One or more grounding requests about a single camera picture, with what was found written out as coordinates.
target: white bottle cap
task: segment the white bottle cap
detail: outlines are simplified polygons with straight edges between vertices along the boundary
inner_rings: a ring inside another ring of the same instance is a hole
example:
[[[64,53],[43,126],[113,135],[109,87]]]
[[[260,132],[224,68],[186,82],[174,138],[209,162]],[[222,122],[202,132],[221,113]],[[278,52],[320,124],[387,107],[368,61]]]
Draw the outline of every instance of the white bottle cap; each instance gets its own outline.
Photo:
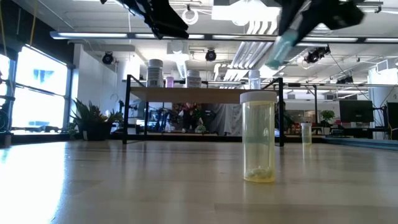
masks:
[[[241,104],[250,101],[276,102],[276,93],[273,91],[250,91],[241,94]]]
[[[163,61],[159,59],[150,59],[148,61],[149,67],[163,67]]]
[[[261,76],[260,76],[260,71],[259,70],[250,70],[249,71],[249,78],[250,79],[257,79],[257,78],[260,78]]]
[[[200,77],[198,70],[188,70],[188,77]]]

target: wooden shelf board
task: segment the wooden shelf board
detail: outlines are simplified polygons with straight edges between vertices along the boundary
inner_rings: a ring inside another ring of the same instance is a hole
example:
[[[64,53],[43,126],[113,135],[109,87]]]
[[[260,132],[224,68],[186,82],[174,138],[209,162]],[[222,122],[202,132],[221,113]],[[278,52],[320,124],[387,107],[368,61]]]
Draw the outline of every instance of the wooden shelf board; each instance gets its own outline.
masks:
[[[148,102],[172,102],[172,103],[193,102],[193,103],[239,104],[240,94],[249,91],[265,91],[265,90],[131,87],[130,91],[133,95],[137,96],[141,100]]]

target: potted plant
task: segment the potted plant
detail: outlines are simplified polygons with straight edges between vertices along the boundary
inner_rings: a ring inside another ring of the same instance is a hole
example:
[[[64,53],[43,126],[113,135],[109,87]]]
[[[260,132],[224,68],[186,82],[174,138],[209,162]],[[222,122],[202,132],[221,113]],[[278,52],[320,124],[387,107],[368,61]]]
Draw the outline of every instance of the potted plant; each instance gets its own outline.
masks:
[[[330,124],[328,121],[332,120],[335,117],[335,112],[331,110],[324,110],[321,112],[321,117],[323,119],[323,134],[329,134],[328,131],[325,131],[325,128],[330,128]]]
[[[83,139],[88,141],[104,141],[110,134],[112,124],[121,122],[123,114],[115,113],[114,110],[109,115],[101,113],[98,106],[93,105],[90,101],[88,106],[80,100],[74,100],[76,104],[76,113],[71,116],[74,123],[78,126],[79,133],[83,134]]]

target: window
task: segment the window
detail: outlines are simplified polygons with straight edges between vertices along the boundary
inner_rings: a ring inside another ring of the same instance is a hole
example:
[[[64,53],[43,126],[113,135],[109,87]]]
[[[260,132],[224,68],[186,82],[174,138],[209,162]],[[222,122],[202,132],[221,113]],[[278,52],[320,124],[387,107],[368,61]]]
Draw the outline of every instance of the window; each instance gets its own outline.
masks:
[[[51,96],[28,88],[16,88],[12,112],[12,126],[38,128],[41,126],[63,126],[62,96]]]
[[[0,72],[2,73],[1,79],[7,80],[9,76],[10,60],[4,55],[0,55]],[[0,95],[5,96],[7,93],[7,85],[0,83]],[[0,106],[4,104],[6,100],[0,98]]]
[[[68,68],[28,47],[18,55],[16,82],[25,86],[65,95]]]
[[[19,53],[12,127],[63,127],[68,68],[38,51]]]

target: black monitor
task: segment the black monitor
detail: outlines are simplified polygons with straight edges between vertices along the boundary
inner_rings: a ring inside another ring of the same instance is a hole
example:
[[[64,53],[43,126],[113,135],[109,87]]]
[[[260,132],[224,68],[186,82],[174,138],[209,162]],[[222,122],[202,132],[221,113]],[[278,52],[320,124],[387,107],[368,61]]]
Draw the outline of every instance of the black monitor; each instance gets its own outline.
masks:
[[[368,100],[340,100],[341,122],[374,122],[373,103]]]

